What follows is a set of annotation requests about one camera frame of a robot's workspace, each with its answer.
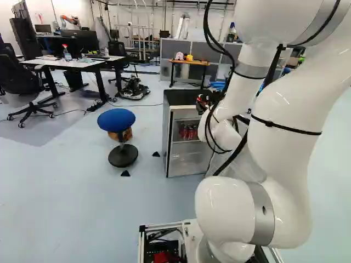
table leg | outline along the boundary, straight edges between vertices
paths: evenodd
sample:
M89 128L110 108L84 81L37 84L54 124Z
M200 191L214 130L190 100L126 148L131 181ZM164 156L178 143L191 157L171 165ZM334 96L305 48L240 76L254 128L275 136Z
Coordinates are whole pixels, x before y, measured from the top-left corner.
M172 73L171 73L171 83L169 85L169 87L171 88L173 86L173 75L174 75L174 63L172 63Z
M106 103L107 96L106 96L106 91L104 88L103 78L101 77L101 72L100 72L99 68L95 71L95 76L97 78L97 84L98 84L98 88L99 88L99 94L100 94L101 101L103 103Z
M205 82L206 68L207 68L207 66L203 66L202 82L201 82L200 89L203 89L203 83Z
M120 92L122 90L122 76L121 76L121 70L122 69L120 68L119 65L120 65L119 63L117 63L115 65L116 87L117 87L117 90L118 90L118 94L120 94Z
M51 91L52 95L47 97L46 99L38 101L38 104L46 103L50 100L58 98L59 96L65 95L65 92L58 92L57 91L57 88L56 88L53 76L51 75L49 67L45 67L44 74L45 74L45 79L46 79L47 83L49 84L50 91Z

wooden table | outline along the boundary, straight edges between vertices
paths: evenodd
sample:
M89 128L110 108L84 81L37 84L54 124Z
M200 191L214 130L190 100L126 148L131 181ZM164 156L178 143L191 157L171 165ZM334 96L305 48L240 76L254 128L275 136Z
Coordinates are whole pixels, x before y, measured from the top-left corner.
M205 81L205 75L206 75L206 68L207 68L207 66L210 65L210 62L208 62L208 61L200 61L200 60L187 61L187 60L176 60L176 59L170 59L169 61L172 64L171 83L169 85L170 88L174 84L174 80L173 80L173 78L174 78L173 77L173 75L174 75L174 64L190 64L190 65L203 66L202 82L201 82L201 87L200 87L200 89L203 89L203 83Z

spray bottle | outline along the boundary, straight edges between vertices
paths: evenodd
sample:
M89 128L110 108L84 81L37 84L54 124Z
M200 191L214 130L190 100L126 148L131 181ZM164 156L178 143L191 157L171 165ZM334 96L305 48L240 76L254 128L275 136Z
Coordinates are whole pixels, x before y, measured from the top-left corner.
M67 50L68 45L67 44L62 44L62 46L64 47L64 58L65 58L65 60L66 61L72 60L72 55Z

metal shelf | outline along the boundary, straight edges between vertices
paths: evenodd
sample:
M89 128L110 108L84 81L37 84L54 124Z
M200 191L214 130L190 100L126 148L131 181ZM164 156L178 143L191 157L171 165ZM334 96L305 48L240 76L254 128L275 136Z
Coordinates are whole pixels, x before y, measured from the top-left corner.
M186 143L186 142L199 142L200 140L188 140L188 141L186 141L186 140L184 140L184 141L174 141L174 142L172 142L173 144L184 144L184 143Z

yellow object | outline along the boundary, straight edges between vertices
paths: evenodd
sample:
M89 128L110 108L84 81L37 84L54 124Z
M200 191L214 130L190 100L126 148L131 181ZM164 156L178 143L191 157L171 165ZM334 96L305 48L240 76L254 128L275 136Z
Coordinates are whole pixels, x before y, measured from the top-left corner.
M186 60L187 61L192 61L193 60L193 56L192 55L187 55L186 56Z
M112 133L110 131L107 132L109 137L113 140L116 140L116 141L120 141L120 138L118 137L118 134L117 133ZM125 142L125 141L128 141L129 139L131 139L133 137L133 133L132 133L132 128L129 127L128 129L126 129L123 133L122 133L122 141Z

